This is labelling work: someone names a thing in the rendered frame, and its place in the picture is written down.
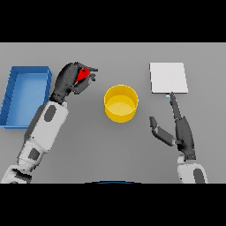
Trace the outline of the red beaker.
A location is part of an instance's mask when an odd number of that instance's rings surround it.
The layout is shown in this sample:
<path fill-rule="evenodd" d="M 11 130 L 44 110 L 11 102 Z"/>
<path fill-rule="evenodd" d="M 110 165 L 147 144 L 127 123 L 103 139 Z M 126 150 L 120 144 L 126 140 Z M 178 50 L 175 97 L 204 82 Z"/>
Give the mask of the red beaker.
<path fill-rule="evenodd" d="M 90 71 L 87 67 L 82 67 L 80 70 L 79 70 L 79 74 L 78 74 L 78 77 L 76 79 L 77 82 L 83 80 L 83 79 L 86 79 L 88 78 L 90 75 Z"/>

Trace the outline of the blue tray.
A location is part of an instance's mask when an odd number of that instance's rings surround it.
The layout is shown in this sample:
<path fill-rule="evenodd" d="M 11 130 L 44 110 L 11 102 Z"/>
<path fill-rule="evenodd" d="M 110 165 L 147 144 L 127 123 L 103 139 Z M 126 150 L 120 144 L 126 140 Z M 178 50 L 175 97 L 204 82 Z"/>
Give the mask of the blue tray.
<path fill-rule="evenodd" d="M 0 127 L 26 129 L 36 110 L 49 100 L 48 66 L 12 66 L 0 109 Z"/>

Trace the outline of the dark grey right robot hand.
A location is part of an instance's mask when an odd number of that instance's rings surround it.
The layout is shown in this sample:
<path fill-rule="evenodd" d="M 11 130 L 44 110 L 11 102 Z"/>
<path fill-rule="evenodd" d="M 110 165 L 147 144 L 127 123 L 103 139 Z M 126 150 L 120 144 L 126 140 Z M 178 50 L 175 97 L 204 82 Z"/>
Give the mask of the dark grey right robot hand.
<path fill-rule="evenodd" d="M 173 136 L 162 129 L 161 126 L 157 124 L 154 117 L 149 118 L 152 133 L 164 144 L 170 147 L 177 146 L 177 150 L 184 155 L 185 162 L 195 160 L 196 154 L 191 127 L 186 117 L 181 115 L 175 94 L 171 92 L 169 96 L 169 104 L 172 107 L 173 117 L 175 120 L 176 136 Z"/>

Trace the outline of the pale square scale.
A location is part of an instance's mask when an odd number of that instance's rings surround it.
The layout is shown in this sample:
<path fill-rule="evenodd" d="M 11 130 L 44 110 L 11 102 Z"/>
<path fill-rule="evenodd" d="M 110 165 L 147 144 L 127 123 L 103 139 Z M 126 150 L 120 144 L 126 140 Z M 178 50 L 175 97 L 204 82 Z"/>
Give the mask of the pale square scale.
<path fill-rule="evenodd" d="M 187 94 L 188 86 L 183 63 L 150 63 L 153 94 Z"/>

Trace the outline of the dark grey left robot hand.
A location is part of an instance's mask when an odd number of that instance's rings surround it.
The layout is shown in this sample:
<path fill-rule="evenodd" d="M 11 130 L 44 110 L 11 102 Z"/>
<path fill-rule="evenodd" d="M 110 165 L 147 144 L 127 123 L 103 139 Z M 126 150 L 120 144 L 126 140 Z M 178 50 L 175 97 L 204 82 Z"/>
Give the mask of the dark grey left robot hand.
<path fill-rule="evenodd" d="M 88 76 L 78 79 L 79 73 L 85 68 L 88 69 Z M 71 92 L 75 94 L 82 93 L 92 81 L 95 81 L 96 68 L 88 67 L 80 62 L 68 63 L 58 74 L 54 90 L 49 97 L 52 102 L 63 104 L 64 98 Z"/>

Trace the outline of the yellow bowl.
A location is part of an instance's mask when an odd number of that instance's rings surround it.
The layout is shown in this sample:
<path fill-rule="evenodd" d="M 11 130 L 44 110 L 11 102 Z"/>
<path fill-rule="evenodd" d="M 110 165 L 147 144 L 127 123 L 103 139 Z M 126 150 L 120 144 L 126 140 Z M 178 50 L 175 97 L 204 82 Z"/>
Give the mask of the yellow bowl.
<path fill-rule="evenodd" d="M 103 102 L 107 117 L 112 122 L 124 124 L 135 116 L 139 97 L 133 88 L 115 85 L 106 92 Z"/>

